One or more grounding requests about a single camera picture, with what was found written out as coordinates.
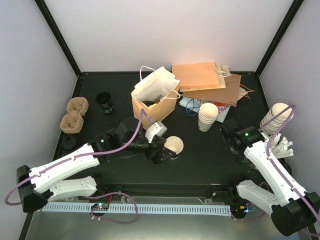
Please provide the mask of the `orange paper bag white handles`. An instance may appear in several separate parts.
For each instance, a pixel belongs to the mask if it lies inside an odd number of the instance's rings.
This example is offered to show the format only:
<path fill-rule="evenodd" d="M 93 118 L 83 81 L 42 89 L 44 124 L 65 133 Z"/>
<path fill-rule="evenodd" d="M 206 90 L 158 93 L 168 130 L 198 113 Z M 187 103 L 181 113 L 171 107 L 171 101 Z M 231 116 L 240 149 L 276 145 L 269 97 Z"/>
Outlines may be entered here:
<path fill-rule="evenodd" d="M 165 67 L 150 68 L 151 73 L 146 77 L 139 74 L 140 81 L 131 92 L 134 117 L 140 118 L 141 110 L 147 116 L 142 117 L 142 125 L 147 130 L 153 122 L 161 122 L 175 110 L 179 94 L 180 81 Z M 156 105 L 146 107 L 143 102 L 153 101 Z"/>

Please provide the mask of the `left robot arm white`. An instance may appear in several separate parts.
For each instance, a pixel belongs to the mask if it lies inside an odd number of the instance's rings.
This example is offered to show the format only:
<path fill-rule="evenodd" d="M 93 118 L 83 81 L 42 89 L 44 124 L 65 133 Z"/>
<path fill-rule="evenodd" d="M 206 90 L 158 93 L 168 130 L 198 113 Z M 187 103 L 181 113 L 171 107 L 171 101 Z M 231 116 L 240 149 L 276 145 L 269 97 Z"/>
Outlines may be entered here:
<path fill-rule="evenodd" d="M 165 146 L 167 140 L 162 136 L 166 130 L 159 121 L 144 130 L 142 123 L 131 117 L 49 164 L 19 167 L 16 180 L 23 212 L 31 213 L 50 202 L 77 196 L 103 199 L 108 188 L 96 174 L 73 180 L 69 177 L 119 157 L 122 151 L 143 152 L 147 160 L 160 164 L 176 156 Z"/>

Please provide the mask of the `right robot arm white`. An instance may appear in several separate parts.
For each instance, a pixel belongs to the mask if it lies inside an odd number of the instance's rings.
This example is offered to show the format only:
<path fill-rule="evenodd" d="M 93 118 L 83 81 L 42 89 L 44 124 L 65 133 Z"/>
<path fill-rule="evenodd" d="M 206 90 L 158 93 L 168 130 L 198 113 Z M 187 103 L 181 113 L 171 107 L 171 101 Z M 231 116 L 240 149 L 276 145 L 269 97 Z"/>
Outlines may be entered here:
<path fill-rule="evenodd" d="M 269 150 L 269 138 L 252 126 L 242 128 L 234 119 L 225 121 L 220 131 L 239 164 L 255 168 L 267 182 L 270 191 L 242 177 L 227 189 L 234 202 L 248 200 L 267 213 L 284 236 L 290 236 L 320 220 L 320 197 L 298 184 Z"/>

